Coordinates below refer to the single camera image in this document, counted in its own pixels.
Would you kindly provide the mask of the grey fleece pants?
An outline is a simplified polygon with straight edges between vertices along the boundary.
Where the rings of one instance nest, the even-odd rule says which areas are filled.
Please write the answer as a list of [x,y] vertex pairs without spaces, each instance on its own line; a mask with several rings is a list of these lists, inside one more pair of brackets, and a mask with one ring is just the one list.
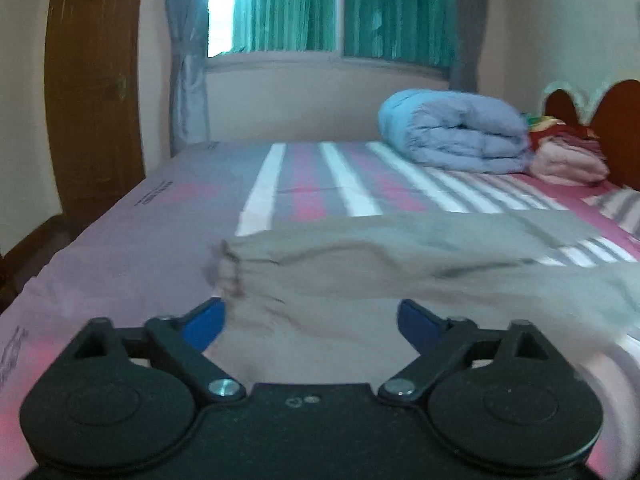
[[535,324],[570,362],[639,322],[631,262],[555,264],[594,234],[568,211],[404,212],[281,226],[226,240],[226,324],[206,356],[239,382],[379,385],[416,352],[399,333],[411,299],[484,328]]

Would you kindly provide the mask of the striped pink grey bedsheet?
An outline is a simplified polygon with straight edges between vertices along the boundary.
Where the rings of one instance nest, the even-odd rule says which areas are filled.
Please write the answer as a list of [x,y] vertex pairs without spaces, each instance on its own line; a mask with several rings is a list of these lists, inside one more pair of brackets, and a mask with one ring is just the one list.
[[380,142],[189,148],[58,252],[2,314],[2,477],[23,478],[34,468],[18,410],[81,326],[97,316],[138,326],[216,296],[225,238],[334,216],[569,210],[594,235],[548,252],[543,264],[635,262],[638,242],[594,206],[609,190],[425,168]]

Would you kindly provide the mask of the striped pillow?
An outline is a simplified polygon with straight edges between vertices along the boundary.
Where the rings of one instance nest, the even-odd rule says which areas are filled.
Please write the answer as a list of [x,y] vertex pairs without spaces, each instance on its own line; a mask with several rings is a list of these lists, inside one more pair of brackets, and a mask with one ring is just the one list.
[[584,202],[638,240],[640,230],[640,192],[633,188],[616,188],[602,195],[584,198]]

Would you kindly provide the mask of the folded pink blanket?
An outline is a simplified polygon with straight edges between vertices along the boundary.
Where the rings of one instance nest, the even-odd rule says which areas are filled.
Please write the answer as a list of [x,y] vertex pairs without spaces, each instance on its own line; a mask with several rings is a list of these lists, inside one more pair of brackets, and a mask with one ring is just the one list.
[[567,186],[597,185],[610,174],[600,156],[554,139],[541,144],[528,172],[541,181]]

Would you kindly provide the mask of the red patterned folded blanket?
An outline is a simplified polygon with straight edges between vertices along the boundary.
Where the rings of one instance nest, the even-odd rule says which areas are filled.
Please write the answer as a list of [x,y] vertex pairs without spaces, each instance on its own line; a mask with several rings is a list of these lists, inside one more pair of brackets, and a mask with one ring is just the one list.
[[524,115],[528,125],[530,148],[536,152],[544,142],[561,142],[570,148],[580,148],[604,159],[599,137],[594,131],[583,125],[567,125],[553,116]]

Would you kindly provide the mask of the folded blue comforter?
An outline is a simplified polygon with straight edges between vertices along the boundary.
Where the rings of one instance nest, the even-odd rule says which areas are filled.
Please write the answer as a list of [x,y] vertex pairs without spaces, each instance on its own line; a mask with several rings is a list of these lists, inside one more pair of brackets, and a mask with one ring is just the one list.
[[523,115],[499,99],[468,92],[397,92],[378,111],[378,131],[410,162],[445,170],[516,174],[533,155]]

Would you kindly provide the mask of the red wooden headboard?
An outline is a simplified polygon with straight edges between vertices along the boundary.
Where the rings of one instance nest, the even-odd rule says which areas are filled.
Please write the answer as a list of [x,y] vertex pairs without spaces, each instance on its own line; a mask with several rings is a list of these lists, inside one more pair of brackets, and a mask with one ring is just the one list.
[[572,127],[589,128],[608,163],[608,180],[638,190],[640,176],[640,84],[638,79],[606,82],[585,98],[566,82],[552,82],[541,96],[546,115]]

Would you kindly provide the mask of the brown wooden door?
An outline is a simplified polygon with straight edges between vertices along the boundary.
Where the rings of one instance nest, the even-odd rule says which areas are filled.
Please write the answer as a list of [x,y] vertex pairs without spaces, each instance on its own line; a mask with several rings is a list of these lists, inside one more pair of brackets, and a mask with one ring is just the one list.
[[144,178],[140,0],[50,0],[44,98],[65,221],[79,234]]

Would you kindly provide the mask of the window with green awning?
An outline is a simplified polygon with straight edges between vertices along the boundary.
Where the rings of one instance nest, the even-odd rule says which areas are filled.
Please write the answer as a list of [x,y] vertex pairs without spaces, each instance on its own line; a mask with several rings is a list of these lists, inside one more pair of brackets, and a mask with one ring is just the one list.
[[208,0],[207,53],[340,52],[449,70],[446,0]]

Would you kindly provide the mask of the grey right curtain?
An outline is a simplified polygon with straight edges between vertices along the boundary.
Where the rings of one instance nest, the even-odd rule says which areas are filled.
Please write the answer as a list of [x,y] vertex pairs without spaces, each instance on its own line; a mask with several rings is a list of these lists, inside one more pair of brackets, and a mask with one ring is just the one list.
[[449,89],[477,92],[489,0],[445,0],[447,36],[452,47]]

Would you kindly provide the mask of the grey curtain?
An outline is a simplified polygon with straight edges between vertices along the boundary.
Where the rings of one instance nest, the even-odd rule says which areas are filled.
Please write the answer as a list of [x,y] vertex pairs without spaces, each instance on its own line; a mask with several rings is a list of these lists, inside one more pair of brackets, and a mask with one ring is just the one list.
[[170,154],[208,139],[208,0],[165,0],[170,37]]
[[445,0],[447,36],[452,47],[449,89],[477,92],[489,0]]

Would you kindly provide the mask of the grey left curtain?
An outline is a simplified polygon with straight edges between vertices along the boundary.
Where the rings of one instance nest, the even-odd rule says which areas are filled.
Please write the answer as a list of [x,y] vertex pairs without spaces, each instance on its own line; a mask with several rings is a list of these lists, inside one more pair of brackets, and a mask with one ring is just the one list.
[[170,154],[208,139],[208,0],[165,0],[170,37]]

